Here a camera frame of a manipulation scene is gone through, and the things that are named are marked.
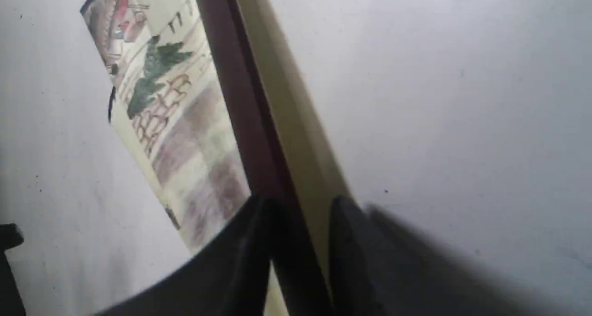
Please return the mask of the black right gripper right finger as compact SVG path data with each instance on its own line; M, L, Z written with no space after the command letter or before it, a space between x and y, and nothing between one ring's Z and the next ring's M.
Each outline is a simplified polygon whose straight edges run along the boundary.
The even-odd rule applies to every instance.
M330 284L339 316L507 316L509 303L410 228L332 200Z

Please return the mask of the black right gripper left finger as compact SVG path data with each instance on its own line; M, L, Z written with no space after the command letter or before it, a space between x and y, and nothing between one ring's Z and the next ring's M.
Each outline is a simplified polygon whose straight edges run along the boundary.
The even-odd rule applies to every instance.
M262 316L275 201L251 196L188 263L102 316Z

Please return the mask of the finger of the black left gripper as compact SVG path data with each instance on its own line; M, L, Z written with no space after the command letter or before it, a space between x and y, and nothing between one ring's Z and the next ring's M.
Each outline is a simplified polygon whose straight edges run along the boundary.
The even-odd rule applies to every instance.
M25 316L23 300L8 262L6 252L23 244L23 233L15 223L0 225L0 314Z

